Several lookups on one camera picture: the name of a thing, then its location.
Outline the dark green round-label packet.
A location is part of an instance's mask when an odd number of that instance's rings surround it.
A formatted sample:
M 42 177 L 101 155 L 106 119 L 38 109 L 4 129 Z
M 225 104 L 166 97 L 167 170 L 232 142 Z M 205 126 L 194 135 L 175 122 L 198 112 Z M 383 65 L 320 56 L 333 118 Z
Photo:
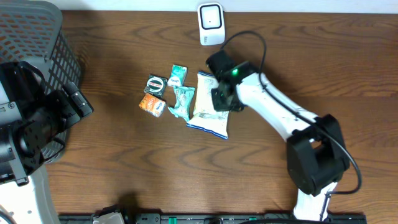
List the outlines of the dark green round-label packet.
M 167 79 L 164 77 L 158 77 L 156 75 L 149 75 L 144 93 L 149 93 L 158 98 L 163 97 L 165 89 L 167 87 Z

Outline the orange juice carton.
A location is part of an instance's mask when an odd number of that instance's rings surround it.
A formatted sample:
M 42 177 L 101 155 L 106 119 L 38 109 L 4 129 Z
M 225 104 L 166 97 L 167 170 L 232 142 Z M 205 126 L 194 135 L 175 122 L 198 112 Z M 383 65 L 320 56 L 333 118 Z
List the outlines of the orange juice carton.
M 163 113 L 166 107 L 166 102 L 149 93 L 146 93 L 139 103 L 139 107 L 140 109 L 158 118 Z

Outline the teal snack packet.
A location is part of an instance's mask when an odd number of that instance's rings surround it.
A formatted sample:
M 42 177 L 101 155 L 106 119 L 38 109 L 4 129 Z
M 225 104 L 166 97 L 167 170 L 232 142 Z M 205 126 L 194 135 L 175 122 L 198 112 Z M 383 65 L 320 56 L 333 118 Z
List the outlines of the teal snack packet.
M 174 107 L 168 107 L 168 109 L 176 118 L 183 118 L 188 122 L 190 120 L 190 105 L 195 94 L 195 87 L 175 86 L 174 93 L 176 104 Z

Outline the white blue snack bag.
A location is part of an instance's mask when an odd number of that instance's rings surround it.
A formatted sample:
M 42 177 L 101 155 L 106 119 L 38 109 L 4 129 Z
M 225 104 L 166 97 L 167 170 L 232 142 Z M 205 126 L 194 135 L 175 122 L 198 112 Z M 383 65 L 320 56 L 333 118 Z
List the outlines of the white blue snack bag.
M 228 111 L 216 111 L 212 102 L 211 91 L 218 87 L 218 81 L 209 73 L 197 73 L 197 96 L 193 117 L 186 126 L 211 133 L 221 139 L 228 139 Z

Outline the teal white drink carton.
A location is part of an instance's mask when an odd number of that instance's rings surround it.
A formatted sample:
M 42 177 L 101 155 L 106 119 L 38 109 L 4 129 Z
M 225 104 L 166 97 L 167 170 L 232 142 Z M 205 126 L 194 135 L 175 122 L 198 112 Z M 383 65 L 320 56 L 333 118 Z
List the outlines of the teal white drink carton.
M 188 69 L 180 65 L 172 65 L 168 86 L 183 86 Z

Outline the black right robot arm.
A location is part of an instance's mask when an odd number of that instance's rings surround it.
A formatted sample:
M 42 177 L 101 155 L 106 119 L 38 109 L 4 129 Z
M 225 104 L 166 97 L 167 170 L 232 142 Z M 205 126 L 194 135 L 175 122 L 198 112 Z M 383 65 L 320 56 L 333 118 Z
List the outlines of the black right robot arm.
M 285 141 L 287 170 L 298 187 L 294 217 L 326 220 L 331 192 L 349 169 L 337 119 L 330 114 L 319 117 L 302 108 L 253 64 L 238 65 L 224 50 L 209 56 L 206 65 L 218 81 L 218 87 L 211 91 L 216 111 L 241 111 L 248 106 Z

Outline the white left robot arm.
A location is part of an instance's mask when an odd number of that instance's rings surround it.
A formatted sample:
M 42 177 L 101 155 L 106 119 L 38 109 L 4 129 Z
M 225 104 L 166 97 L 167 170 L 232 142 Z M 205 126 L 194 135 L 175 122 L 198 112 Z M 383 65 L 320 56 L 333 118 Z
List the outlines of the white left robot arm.
M 94 112 L 73 83 L 45 93 L 26 61 L 1 64 L 1 223 L 59 223 L 42 149 Z

